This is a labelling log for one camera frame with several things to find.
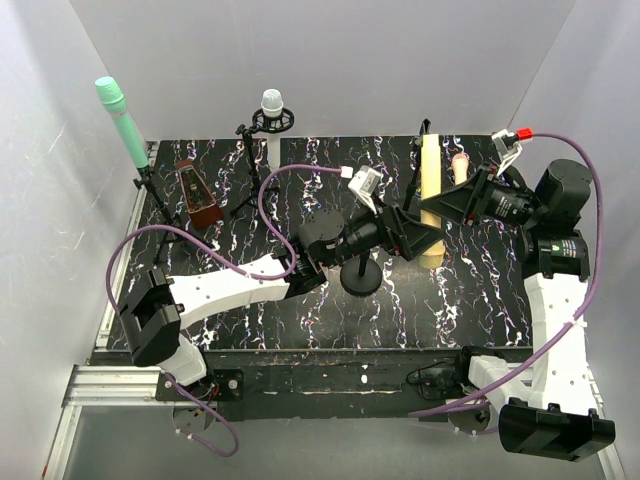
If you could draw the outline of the yellow microphone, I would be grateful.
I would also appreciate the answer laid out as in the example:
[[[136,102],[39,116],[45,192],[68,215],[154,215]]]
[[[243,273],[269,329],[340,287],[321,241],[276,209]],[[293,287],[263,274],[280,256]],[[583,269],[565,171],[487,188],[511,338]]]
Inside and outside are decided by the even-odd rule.
[[[420,199],[424,200],[441,193],[441,145],[438,134],[427,134],[422,138],[420,167]],[[439,240],[429,247],[420,258],[420,265],[436,269],[442,265],[445,254],[444,241]]]

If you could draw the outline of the black round base mic stand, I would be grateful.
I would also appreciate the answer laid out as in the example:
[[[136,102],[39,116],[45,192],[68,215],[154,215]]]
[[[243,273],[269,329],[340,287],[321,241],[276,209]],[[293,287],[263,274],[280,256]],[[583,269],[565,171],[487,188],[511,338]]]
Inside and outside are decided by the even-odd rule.
[[[412,139],[411,142],[411,153],[414,160],[414,169],[411,177],[411,181],[406,188],[405,198],[403,202],[402,208],[406,211],[410,209],[412,200],[416,194],[418,188],[418,180],[420,179],[421,173],[421,158],[422,158],[422,145],[423,138],[430,131],[431,121],[428,118],[425,118],[421,124],[418,131],[418,134]]]

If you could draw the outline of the black tripod shock mount stand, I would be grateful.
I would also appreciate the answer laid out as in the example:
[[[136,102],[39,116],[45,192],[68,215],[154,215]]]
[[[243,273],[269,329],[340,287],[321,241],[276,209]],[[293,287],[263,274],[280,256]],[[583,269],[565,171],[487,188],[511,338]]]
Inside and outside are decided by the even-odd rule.
[[[240,124],[237,127],[235,134],[239,135],[242,138],[244,151],[247,154],[247,162],[249,165],[249,174],[251,179],[251,190],[249,195],[237,207],[231,210],[230,215],[232,218],[236,218],[238,213],[245,206],[257,208],[257,200],[261,187],[261,181],[253,152],[253,135],[256,133],[284,133],[293,127],[294,120],[295,117],[293,112],[284,107],[280,126],[274,130],[270,130],[266,126],[264,114],[262,112],[262,109],[260,109],[254,112],[252,116],[252,124],[250,126]]]

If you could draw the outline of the white microphone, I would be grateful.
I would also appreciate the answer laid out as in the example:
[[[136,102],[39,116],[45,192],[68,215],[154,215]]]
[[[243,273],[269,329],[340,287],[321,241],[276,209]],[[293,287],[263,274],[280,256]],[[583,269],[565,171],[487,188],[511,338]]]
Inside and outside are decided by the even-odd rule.
[[[284,110],[282,95],[277,89],[267,89],[263,92],[261,109],[266,120],[266,126],[274,130],[281,124]],[[280,137],[277,133],[269,133],[267,137],[267,161],[271,171],[280,167]]]

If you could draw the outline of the green microphone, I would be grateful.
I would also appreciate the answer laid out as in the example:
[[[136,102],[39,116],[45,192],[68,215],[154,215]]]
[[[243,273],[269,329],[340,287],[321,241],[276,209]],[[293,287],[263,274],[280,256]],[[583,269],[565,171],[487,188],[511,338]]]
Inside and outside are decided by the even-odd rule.
[[[103,76],[98,78],[94,85],[99,100],[111,116],[134,166],[138,170],[148,169],[149,161],[145,144],[136,129],[124,93],[118,83],[111,76]]]

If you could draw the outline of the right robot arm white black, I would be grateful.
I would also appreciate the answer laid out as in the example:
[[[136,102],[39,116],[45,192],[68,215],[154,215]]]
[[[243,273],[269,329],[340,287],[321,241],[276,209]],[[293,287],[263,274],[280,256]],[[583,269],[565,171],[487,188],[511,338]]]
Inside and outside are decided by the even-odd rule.
[[[568,159],[552,161],[534,189],[513,167],[505,175],[500,181],[494,168],[482,166],[468,180],[422,200],[421,208],[459,225],[490,218],[516,227],[531,312],[531,383],[488,350],[464,349],[456,367],[497,411],[506,451],[581,461],[616,438],[614,422],[598,414],[588,379],[581,308],[595,283],[576,225],[593,176]]]

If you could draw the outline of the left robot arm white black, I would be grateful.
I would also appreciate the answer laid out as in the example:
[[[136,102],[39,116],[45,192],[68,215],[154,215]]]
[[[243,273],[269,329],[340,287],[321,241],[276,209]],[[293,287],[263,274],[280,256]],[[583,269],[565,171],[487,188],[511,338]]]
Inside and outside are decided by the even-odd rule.
[[[267,254],[242,265],[240,273],[167,277],[152,269],[118,306],[132,361],[137,367],[157,366],[190,386],[210,374],[200,350],[182,333],[192,324],[254,303],[305,295],[326,283],[325,271],[332,267],[340,269],[347,293],[367,297],[383,279],[370,256],[373,248],[411,261],[442,238],[440,228],[397,206],[378,212],[363,208],[350,220],[337,210],[320,209],[293,236],[294,258]]]

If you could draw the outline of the small black clip mic stand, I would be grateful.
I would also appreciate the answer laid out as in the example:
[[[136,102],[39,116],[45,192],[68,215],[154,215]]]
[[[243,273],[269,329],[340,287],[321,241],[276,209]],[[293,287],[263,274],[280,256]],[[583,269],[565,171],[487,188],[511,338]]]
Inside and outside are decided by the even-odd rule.
[[[156,207],[160,211],[160,214],[163,218],[162,223],[164,225],[173,226],[184,230],[194,236],[196,239],[204,243],[207,247],[212,248],[213,245],[208,242],[205,237],[199,233],[194,227],[186,227],[182,222],[179,214],[172,214],[167,206],[167,203],[162,195],[158,193],[156,185],[154,183],[154,170],[151,166],[146,166],[144,168],[138,168],[139,179],[134,179],[133,183],[138,190],[145,188],[148,195],[150,195]],[[161,259],[163,256],[163,252],[166,248],[168,248],[171,244],[182,243],[185,242],[186,239],[176,233],[172,233],[169,231],[165,231],[162,234],[161,241],[158,244],[153,265],[158,267],[161,263]]]

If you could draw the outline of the pink microphone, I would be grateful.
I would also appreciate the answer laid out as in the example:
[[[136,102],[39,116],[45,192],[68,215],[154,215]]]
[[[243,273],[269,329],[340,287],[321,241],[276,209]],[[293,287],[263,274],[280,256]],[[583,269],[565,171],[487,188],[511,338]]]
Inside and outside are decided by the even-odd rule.
[[[457,153],[451,159],[454,185],[458,186],[468,180],[469,157],[466,153]]]

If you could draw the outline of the brown wooden metronome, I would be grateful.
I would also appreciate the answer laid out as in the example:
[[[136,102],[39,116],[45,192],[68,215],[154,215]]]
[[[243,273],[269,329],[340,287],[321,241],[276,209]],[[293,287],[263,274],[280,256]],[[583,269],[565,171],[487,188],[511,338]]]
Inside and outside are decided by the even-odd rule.
[[[205,229],[222,221],[224,213],[193,162],[188,159],[178,162],[176,172],[194,228]]]

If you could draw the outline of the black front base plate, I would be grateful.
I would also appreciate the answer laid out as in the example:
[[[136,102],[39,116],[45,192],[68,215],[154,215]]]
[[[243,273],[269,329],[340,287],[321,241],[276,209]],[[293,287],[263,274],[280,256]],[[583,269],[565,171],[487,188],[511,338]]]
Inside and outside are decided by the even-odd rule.
[[[462,349],[208,350],[189,387],[230,421],[398,418],[461,398]]]

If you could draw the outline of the aluminium front rail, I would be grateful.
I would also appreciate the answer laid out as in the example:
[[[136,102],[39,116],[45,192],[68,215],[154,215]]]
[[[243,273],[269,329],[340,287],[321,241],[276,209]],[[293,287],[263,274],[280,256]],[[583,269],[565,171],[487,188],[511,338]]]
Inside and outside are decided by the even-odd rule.
[[[155,399],[161,371],[157,367],[78,366],[70,376],[64,406],[143,406]]]

